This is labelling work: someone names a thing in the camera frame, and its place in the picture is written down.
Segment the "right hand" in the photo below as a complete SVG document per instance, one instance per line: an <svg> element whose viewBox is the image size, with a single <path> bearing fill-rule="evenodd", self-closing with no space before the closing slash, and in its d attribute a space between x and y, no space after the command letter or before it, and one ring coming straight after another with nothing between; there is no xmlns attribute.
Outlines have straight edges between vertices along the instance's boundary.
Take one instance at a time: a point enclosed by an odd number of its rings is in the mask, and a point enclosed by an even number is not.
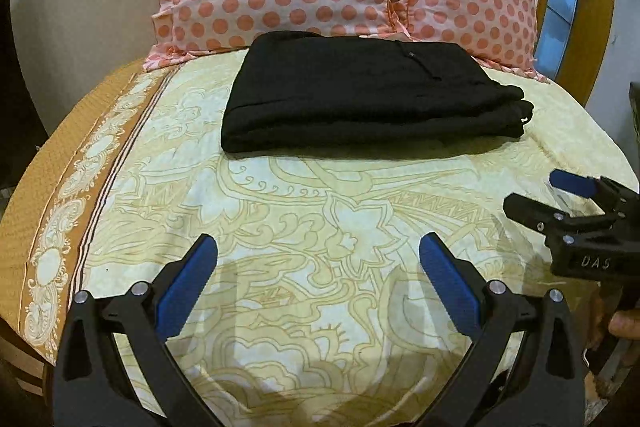
<svg viewBox="0 0 640 427"><path fill-rule="evenodd" d="M597 348L605 333L617 338L639 340L639 310L618 310L609 317L605 314L605 301L601 296L601 291L593 291L590 298L587 347Z"/></svg>

